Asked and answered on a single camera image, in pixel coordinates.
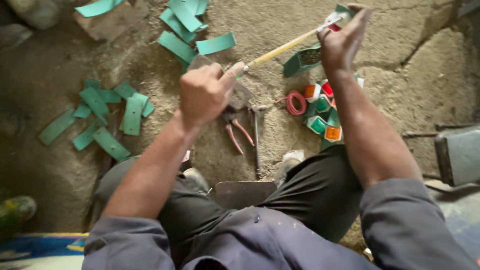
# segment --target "concrete floor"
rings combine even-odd
[[[29,115],[27,129],[0,140],[1,185],[15,194],[32,195],[38,214],[26,227],[36,232],[75,232],[81,220],[102,150],[91,144],[76,151],[71,143],[93,119],[77,121],[49,147],[37,136],[57,116],[80,101],[84,78],[104,88],[127,80],[151,97],[154,113],[140,137],[125,136],[124,145],[140,154],[177,108],[180,64],[156,43],[166,26],[157,18],[166,0],[149,1],[150,14],[111,44],[94,42],[73,21],[72,6],[64,3],[61,23],[37,31],[21,46],[0,53],[3,100]],[[477,50],[466,19],[453,23],[456,4],[450,0],[359,0],[373,7],[363,48],[356,58],[365,91],[399,131],[432,131],[434,123],[470,122],[480,83]],[[238,45],[211,55],[221,64],[249,61],[318,25],[335,6],[334,0],[211,0],[205,16],[212,38],[232,31]],[[282,63],[309,40],[252,71],[242,83],[253,92],[254,105],[271,105],[291,90],[324,78],[321,67],[294,78],[282,77]],[[240,122],[249,128],[247,114]],[[273,106],[264,117],[260,137],[263,180],[271,180],[282,156],[296,149],[311,155],[321,139],[302,126],[301,117]],[[433,143],[408,142],[422,170],[436,173]],[[246,140],[240,146],[248,149]],[[254,181],[253,153],[238,155],[223,120],[209,125],[196,141],[192,163],[211,185],[221,181]],[[360,250],[360,224],[349,231],[344,245]]]

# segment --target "red wire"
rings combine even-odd
[[[293,105],[293,98],[298,99],[298,101],[300,102],[300,109],[295,108],[295,106]],[[281,100],[284,99],[287,100],[287,110],[290,114],[301,115],[307,109],[307,101],[305,100],[305,97],[297,91],[291,91],[286,97],[277,100],[275,104],[279,103]]]

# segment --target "wooden stick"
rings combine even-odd
[[[326,24],[324,24],[324,25],[322,25],[322,26],[320,26],[320,27],[318,27],[318,28],[315,28],[315,29],[309,31],[308,33],[305,33],[305,34],[301,35],[300,37],[298,37],[298,38],[296,38],[296,39],[294,39],[294,40],[292,40],[292,41],[290,41],[290,42],[288,42],[288,43],[283,44],[282,46],[280,46],[280,47],[278,47],[278,48],[276,48],[276,49],[274,49],[274,50],[272,50],[272,51],[270,51],[270,52],[268,52],[268,53],[266,53],[266,54],[264,54],[264,55],[262,55],[262,56],[260,56],[259,58],[257,58],[257,59],[255,59],[255,60],[249,62],[249,63],[245,66],[244,71],[250,70],[250,69],[252,69],[252,68],[255,68],[256,66],[259,66],[259,65],[265,63],[266,61],[272,59],[273,57],[279,55],[280,53],[282,53],[282,52],[284,52],[284,51],[286,51],[286,50],[288,50],[288,49],[291,49],[293,46],[300,44],[301,42],[305,41],[307,38],[315,35],[316,33],[321,32],[321,31],[324,30],[325,28],[327,28],[327,27],[329,27],[329,26],[337,23],[338,21],[340,21],[340,20],[342,20],[342,19],[343,19],[343,18],[340,17],[340,18],[338,18],[338,19],[336,19],[336,20],[330,21],[330,22],[328,22],[328,23],[326,23]]]

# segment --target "black pants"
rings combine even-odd
[[[345,146],[337,145],[291,169],[286,182],[257,206],[281,211],[336,243],[358,216],[361,195]],[[159,215],[175,265],[188,255],[196,235],[212,230],[232,211],[190,191],[180,174]]]

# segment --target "metal tool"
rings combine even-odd
[[[245,135],[245,137],[247,138],[247,140],[250,142],[252,146],[255,146],[255,144],[253,143],[252,137],[248,135],[247,131],[238,122],[237,118],[235,117],[236,113],[237,112],[235,108],[233,108],[231,105],[228,105],[223,111],[222,117],[223,119],[225,119],[225,121],[227,121],[227,125],[225,126],[225,128],[228,131],[228,135],[230,136],[230,139],[235,145],[235,148],[240,152],[240,154],[243,155],[243,151],[238,145],[237,140],[235,139],[235,136],[233,135],[232,124],[242,131],[242,133]]]
[[[254,139],[255,139],[255,175],[258,180],[260,180],[262,167],[260,166],[260,154],[258,153],[258,120],[260,118],[260,113],[265,111],[267,106],[254,106],[250,108],[250,111],[253,115],[253,128],[254,128]]]
[[[321,25],[319,26],[318,28],[315,28],[313,30],[311,30],[310,32],[308,33],[305,33],[303,35],[301,35],[300,37],[292,40],[292,41],[289,41],[285,44],[283,44],[282,46],[260,56],[259,58],[253,60],[253,61],[250,61],[244,68],[243,68],[243,71],[249,71],[250,69],[258,66],[258,65],[261,65],[263,63],[265,63],[266,61],[272,59],[273,57],[279,55],[280,53],[292,48],[293,46],[295,45],[298,45],[300,44],[301,42],[305,41],[307,38],[317,34],[317,33],[320,33],[322,32],[325,28],[331,26],[331,25],[334,25],[336,24],[337,22],[339,22],[340,20],[342,20],[343,18],[342,17],[339,17],[338,19],[336,20],[333,20],[333,21],[330,21],[324,25]]]

